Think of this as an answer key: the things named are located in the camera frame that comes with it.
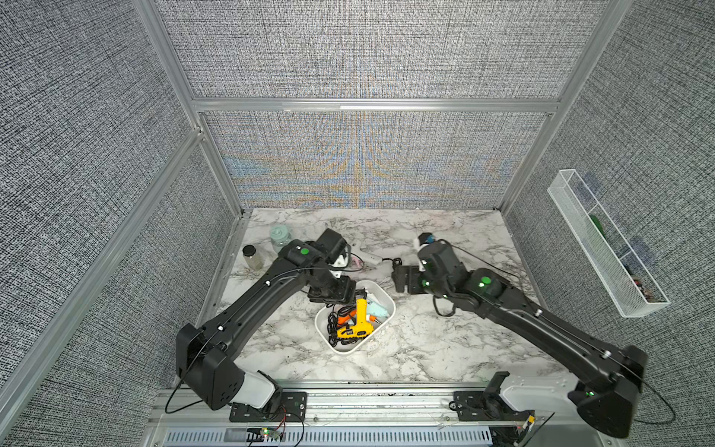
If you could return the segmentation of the white pink glue gun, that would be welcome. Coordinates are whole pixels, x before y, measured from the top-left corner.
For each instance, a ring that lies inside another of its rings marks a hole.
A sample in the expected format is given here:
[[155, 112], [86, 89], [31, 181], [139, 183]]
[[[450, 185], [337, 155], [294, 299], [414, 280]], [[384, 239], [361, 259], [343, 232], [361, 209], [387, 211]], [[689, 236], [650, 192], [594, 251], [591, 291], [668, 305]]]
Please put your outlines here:
[[351, 255], [357, 259], [363, 266], [379, 266], [379, 264], [382, 264], [385, 262], [385, 258], [380, 255], [376, 255], [373, 253], [363, 253], [363, 251], [354, 251], [351, 253]]

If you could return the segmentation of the mint green glue gun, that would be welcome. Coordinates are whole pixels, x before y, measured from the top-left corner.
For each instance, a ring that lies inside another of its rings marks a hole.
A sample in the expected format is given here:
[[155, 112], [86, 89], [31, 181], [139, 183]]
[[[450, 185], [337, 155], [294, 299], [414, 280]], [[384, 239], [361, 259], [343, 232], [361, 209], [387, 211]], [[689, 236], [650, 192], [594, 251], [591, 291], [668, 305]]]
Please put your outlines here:
[[367, 314], [373, 320], [386, 320], [390, 317], [390, 312], [376, 301], [368, 301]]

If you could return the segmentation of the white storage box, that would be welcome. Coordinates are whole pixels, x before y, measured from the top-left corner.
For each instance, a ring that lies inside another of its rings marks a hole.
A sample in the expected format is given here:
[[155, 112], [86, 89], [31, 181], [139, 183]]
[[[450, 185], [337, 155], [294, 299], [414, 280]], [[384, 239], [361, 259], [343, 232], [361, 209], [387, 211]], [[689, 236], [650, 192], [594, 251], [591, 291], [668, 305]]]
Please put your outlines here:
[[351, 304], [318, 311], [315, 328], [327, 348], [347, 356], [379, 335], [395, 313], [393, 298], [376, 282], [365, 279], [357, 283]]

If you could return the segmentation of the yellow black glue gun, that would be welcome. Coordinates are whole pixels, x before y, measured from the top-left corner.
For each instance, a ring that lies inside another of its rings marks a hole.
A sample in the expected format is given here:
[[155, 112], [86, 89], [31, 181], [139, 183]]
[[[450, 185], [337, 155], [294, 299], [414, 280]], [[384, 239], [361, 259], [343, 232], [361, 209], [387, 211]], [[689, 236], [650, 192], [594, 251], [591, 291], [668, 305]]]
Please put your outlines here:
[[368, 319], [367, 300], [356, 300], [355, 323], [339, 328], [336, 332], [339, 340], [362, 339], [374, 332], [374, 326]]

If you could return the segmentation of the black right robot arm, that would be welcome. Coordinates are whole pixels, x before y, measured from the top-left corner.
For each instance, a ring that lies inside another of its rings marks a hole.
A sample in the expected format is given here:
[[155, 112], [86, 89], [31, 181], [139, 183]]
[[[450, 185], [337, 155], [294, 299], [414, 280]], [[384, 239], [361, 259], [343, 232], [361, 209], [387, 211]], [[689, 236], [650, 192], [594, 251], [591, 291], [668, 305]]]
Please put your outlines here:
[[415, 266], [392, 262], [398, 292], [430, 294], [509, 329], [558, 361], [577, 379], [567, 394], [592, 428], [629, 437], [644, 388], [647, 354], [601, 341], [529, 299], [490, 268], [468, 269], [446, 240], [422, 246]]

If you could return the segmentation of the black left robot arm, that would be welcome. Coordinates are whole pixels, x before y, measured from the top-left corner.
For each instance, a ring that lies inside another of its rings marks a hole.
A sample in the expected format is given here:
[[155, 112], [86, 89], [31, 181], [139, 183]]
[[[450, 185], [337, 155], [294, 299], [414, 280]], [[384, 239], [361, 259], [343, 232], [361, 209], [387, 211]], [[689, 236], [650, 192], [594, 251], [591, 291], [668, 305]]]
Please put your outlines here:
[[357, 283], [343, 276], [351, 247], [333, 229], [315, 241], [293, 240], [247, 292], [200, 326], [191, 323], [176, 336], [176, 374], [213, 411], [242, 404], [265, 413], [279, 409], [283, 389], [264, 372], [248, 372], [236, 358], [260, 326], [294, 294], [309, 288], [319, 304], [349, 304]]

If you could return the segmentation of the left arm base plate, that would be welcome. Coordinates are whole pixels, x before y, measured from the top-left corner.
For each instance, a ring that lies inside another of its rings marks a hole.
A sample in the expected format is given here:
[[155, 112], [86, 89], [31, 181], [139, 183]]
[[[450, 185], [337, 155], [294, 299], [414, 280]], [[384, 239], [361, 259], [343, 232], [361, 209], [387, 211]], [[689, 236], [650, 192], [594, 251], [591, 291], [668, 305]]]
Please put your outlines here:
[[246, 404], [232, 403], [229, 421], [231, 423], [278, 423], [305, 421], [308, 394], [306, 392], [283, 391], [278, 398], [271, 399], [266, 406], [256, 409]]

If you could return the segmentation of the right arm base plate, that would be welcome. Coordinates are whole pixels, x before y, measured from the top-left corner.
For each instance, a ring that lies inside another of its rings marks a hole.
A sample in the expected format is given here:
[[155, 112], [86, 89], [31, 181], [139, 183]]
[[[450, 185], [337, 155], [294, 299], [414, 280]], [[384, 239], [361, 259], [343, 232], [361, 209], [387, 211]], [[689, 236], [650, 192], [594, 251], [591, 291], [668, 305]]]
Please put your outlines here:
[[533, 411], [517, 411], [500, 396], [485, 391], [456, 391], [449, 408], [461, 422], [521, 422], [525, 423]]

